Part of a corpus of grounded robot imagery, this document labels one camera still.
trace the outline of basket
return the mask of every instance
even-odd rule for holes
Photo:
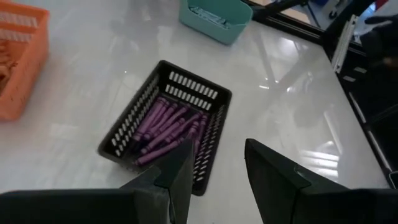
[[[18,62],[0,95],[0,119],[18,119],[49,53],[45,9],[0,1],[0,39]]]
[[[197,6],[207,12],[220,16],[231,24],[229,29],[200,17],[190,10]],[[252,9],[240,0],[180,0],[180,22],[202,32],[223,44],[232,44],[250,22]]]
[[[144,167],[138,167],[133,163],[136,156],[129,151],[137,144],[132,139],[132,135],[159,95],[189,103],[192,108],[209,114],[193,170],[192,194],[203,195],[216,156],[232,93],[169,62],[163,60],[157,64],[102,140],[98,152],[101,156],[138,172],[159,162],[162,157]]]

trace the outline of table surface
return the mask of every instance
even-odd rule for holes
[[[25,1],[50,10],[50,57],[23,117],[0,125],[0,191],[120,187],[96,153],[159,60],[233,92],[189,223],[261,223],[244,162],[254,138],[349,188],[387,188],[323,49],[250,22],[230,47],[178,22],[177,0]]]

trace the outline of teal plastic bin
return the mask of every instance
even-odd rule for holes
[[[194,13],[190,8],[217,15],[228,25],[209,21]],[[180,22],[223,44],[232,44],[242,33],[253,15],[252,9],[240,0],[180,0]]]

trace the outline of orange basket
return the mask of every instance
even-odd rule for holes
[[[0,1],[0,40],[7,40],[10,58],[17,62],[0,93],[0,119],[18,119],[49,54],[45,9]]]

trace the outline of purple crayon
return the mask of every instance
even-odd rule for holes
[[[136,160],[136,165],[143,166],[143,165],[147,164],[148,162],[153,161],[154,159],[157,159],[160,156],[163,156],[164,154],[168,153],[172,149],[176,148],[177,146],[179,146],[182,143],[182,141],[185,138],[191,139],[192,137],[194,137],[196,135],[198,127],[199,127],[199,123],[194,122],[192,124],[191,128],[189,129],[189,132],[186,137],[180,137],[177,140],[170,143],[169,145],[160,148],[159,150],[156,150],[156,151],[150,152],[144,156],[141,156],[140,158],[138,158]]]
[[[170,125],[172,125],[176,119],[178,119],[179,117],[181,117],[181,115],[183,115],[185,112],[188,111],[188,109],[190,108],[190,105],[185,105],[184,107],[182,107],[180,110],[178,110],[173,116],[171,116],[166,123],[164,123],[154,134],[154,137],[160,135],[162,132],[164,132]]]
[[[181,125],[177,130],[175,130],[173,133],[171,133],[167,138],[165,139],[165,142],[170,143],[175,139],[177,136],[179,136],[184,129],[186,129],[188,126],[190,126],[194,121],[200,118],[200,116],[203,115],[202,111],[199,111],[199,113],[193,115],[188,121],[186,121],[183,125]]]
[[[157,123],[154,124],[153,127],[151,127],[144,135],[144,138],[146,140],[150,140],[155,132],[167,121],[167,119],[172,115],[172,113],[175,111],[175,109],[178,107],[178,104],[174,103],[171,107],[169,107],[164,113],[162,119]]]
[[[150,152],[144,156],[141,156],[140,158],[138,158],[136,160],[136,165],[137,166],[143,166],[146,165],[148,162],[153,161],[154,159],[159,158],[160,156],[163,156],[164,154],[168,153],[169,151],[171,151],[172,149],[176,148],[177,146],[179,146],[182,141],[184,140],[183,137],[181,137],[178,140],[175,140],[174,142],[172,142],[171,144],[169,144],[168,146],[165,146],[159,150]]]
[[[162,119],[163,114],[165,113],[165,111],[167,110],[169,105],[170,105],[169,102],[166,102],[165,105],[163,105],[163,107],[160,109],[159,113],[157,113],[155,119],[151,122],[151,124],[150,124],[148,129],[150,129],[150,127],[155,126]]]
[[[200,141],[201,141],[201,139],[203,137],[203,133],[205,132],[206,121],[207,121],[207,116],[203,115],[201,117],[201,121],[200,121],[199,134],[198,134],[198,136],[196,137],[196,140],[195,140],[195,153],[194,153],[194,155],[196,155],[198,153],[199,146],[200,146]]]
[[[150,127],[151,122],[154,120],[154,118],[157,116],[159,111],[162,109],[163,105],[166,103],[166,99],[159,97],[156,99],[156,102],[154,103],[153,107],[150,109],[148,115],[144,118],[142,121],[141,125],[138,127],[137,131],[134,133],[134,136],[132,137],[136,141],[140,141],[142,135],[145,134],[147,129]]]
[[[141,149],[142,154],[147,154],[151,152],[157,145],[163,142],[164,138],[166,138],[170,133],[176,130],[179,126],[181,126],[185,122],[184,118],[180,118],[176,123],[171,125],[169,128],[166,129],[162,134],[158,135],[154,138],[145,148]]]
[[[188,131],[187,139],[193,139],[198,132],[198,128],[199,128],[199,122],[197,121],[193,122],[191,128]]]

